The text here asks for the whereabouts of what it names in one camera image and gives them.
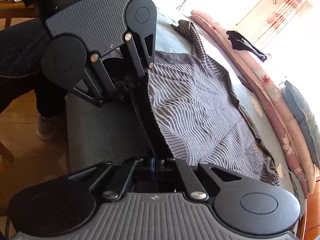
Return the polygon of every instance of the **wavy striped fabric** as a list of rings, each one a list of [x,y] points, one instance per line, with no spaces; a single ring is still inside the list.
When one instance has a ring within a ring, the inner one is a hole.
[[[280,186],[273,159],[257,143],[254,124],[248,126],[228,72],[205,53],[191,22],[181,20],[174,29],[193,42],[192,55],[156,52],[148,83],[153,113],[173,155],[189,165],[205,160]]]

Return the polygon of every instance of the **floral pillow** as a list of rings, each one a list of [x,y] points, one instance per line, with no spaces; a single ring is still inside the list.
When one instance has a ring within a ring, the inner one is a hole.
[[[288,138],[282,138],[284,145],[282,146],[283,150],[287,151],[287,154],[296,153],[299,157],[302,168],[305,172],[306,179],[308,182],[308,190],[310,193],[313,192],[316,185],[316,176],[315,176],[315,166],[310,156],[308,145],[304,138],[304,135],[301,131],[301,128],[294,118],[293,113],[290,111],[283,95],[281,88],[274,83],[274,81],[269,77],[269,75],[264,70],[265,66],[269,66],[272,62],[262,63],[253,53],[247,52],[251,57],[243,57],[246,62],[251,66],[251,70],[259,78],[263,87],[270,96],[274,106],[276,107],[278,113],[283,119],[286,125],[286,133],[290,135]],[[300,167],[297,167],[293,170],[294,173],[298,173],[301,170]]]
[[[287,105],[301,128],[312,162],[320,167],[320,132],[306,99],[289,81],[281,84],[281,90]]]

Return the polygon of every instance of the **sofa cushion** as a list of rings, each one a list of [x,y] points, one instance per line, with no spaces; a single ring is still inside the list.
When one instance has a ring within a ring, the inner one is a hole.
[[[320,132],[313,113],[299,89],[289,81],[282,83],[281,90],[287,105],[300,125],[301,131],[308,145],[311,159],[313,163],[319,167]]]

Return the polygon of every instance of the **pink floral cushion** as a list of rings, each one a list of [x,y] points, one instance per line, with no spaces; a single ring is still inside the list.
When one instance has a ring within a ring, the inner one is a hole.
[[[253,72],[251,67],[237,54],[235,50],[233,50],[232,44],[228,40],[226,29],[224,29],[218,22],[215,22],[210,16],[203,12],[192,11],[191,14],[191,19],[194,20],[200,27],[202,27],[229,56],[233,64],[246,79],[251,89],[256,94],[280,142],[288,168],[294,172],[299,179],[303,192],[307,198],[309,195],[308,183],[303,167],[300,165],[300,161],[295,154],[295,149],[292,146],[291,136],[284,120],[270,98],[266,88],[263,86],[261,80]]]
[[[293,116],[293,113],[290,111],[286,101],[284,100],[281,88],[270,79],[268,74],[263,69],[263,67],[266,66],[266,64],[269,64],[270,61],[267,60],[262,63],[253,53],[248,51],[243,52],[245,52],[246,55],[244,55],[244,53],[241,53],[241,58],[244,59],[244,61],[249,66],[251,66],[252,71],[260,79],[262,85],[266,88],[272,102],[274,103],[277,111],[279,112],[282,119],[284,120],[285,125],[287,126],[288,132],[292,139],[290,143],[292,145],[292,149],[294,149],[294,151],[292,152],[290,152],[289,149],[287,154],[294,154],[294,152],[297,153],[306,175],[308,190],[310,193],[313,193],[316,185],[315,166],[312,162],[311,155],[301,128],[297,120]]]

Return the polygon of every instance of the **shoe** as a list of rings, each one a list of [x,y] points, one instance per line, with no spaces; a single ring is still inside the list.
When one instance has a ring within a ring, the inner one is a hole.
[[[45,118],[42,115],[38,117],[37,135],[43,141],[51,140],[57,131],[63,127],[63,114]]]

